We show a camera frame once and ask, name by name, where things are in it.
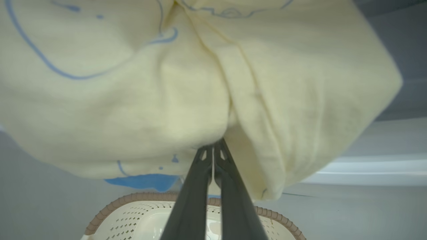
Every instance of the brown basket rim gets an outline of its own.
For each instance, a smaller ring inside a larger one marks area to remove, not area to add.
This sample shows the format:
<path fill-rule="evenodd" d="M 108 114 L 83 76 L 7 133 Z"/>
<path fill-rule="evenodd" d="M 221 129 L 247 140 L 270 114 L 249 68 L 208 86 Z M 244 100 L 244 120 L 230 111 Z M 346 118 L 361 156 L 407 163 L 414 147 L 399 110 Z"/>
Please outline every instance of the brown basket rim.
<path fill-rule="evenodd" d="M 94 234 L 99 225 L 104 221 L 108 215 L 110 215 L 114 210 L 119 207 L 126 205 L 131 202 L 136 201 L 167 201 L 167 202 L 175 202 L 178 197 L 177 193 L 132 193 L 121 198 L 112 201 L 110 204 L 105 206 L 99 213 L 94 217 L 94 219 L 89 223 L 86 227 L 85 235 Z M 208 205 L 211 206 L 221 206 L 221 199 L 219 198 L 210 198 L 208 200 Z M 274 212 L 269 209 L 260 208 L 255 206 L 255 211 L 258 216 L 267 217 L 271 220 L 274 220 L 281 225 L 283 225 L 286 229 L 288 229 L 296 240 L 307 240 L 302 234 L 301 230 L 295 226 L 295 224 L 290 221 L 288 218 L 284 217 L 282 214 L 278 212 Z"/>

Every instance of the yellow cloth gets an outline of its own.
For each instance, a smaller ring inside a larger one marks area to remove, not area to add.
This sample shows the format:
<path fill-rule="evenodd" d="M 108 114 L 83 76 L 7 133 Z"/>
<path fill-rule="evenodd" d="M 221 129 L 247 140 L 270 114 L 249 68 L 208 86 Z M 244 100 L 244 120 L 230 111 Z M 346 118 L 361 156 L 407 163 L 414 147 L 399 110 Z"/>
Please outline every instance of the yellow cloth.
<path fill-rule="evenodd" d="M 88 178 L 185 175 L 225 134 L 252 198 L 276 199 L 401 85 L 350 0 L 4 0 L 0 32 L 0 123 Z"/>

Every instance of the white plastic basket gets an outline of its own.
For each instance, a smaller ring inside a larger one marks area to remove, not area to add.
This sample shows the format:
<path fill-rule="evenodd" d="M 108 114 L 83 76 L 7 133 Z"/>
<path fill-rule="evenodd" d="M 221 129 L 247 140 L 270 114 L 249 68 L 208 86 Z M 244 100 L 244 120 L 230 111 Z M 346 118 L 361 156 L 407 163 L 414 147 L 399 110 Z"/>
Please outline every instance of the white plastic basket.
<path fill-rule="evenodd" d="M 177 194 L 135 193 L 102 209 L 86 228 L 82 240 L 158 240 L 175 204 Z M 221 239 L 221 200 L 209 199 L 206 240 Z M 287 218 L 255 207 L 269 240 L 305 240 Z"/>

